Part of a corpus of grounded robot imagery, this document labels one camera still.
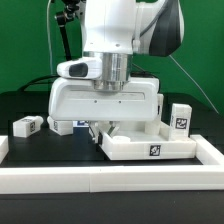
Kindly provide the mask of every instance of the small white block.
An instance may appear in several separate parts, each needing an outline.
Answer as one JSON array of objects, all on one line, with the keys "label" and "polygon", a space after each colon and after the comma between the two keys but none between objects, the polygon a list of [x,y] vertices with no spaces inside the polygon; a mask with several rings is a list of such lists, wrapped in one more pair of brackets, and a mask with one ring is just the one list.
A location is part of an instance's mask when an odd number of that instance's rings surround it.
[{"label": "small white block", "polygon": [[43,118],[40,116],[27,116],[13,123],[13,135],[27,138],[40,131]]},{"label": "small white block", "polygon": [[8,137],[0,136],[0,163],[3,161],[9,151]]},{"label": "small white block", "polygon": [[59,135],[71,135],[73,134],[73,122],[72,121],[55,121],[50,116],[47,118],[49,128]]},{"label": "small white block", "polygon": [[188,138],[192,108],[186,104],[173,104],[169,140]]}]

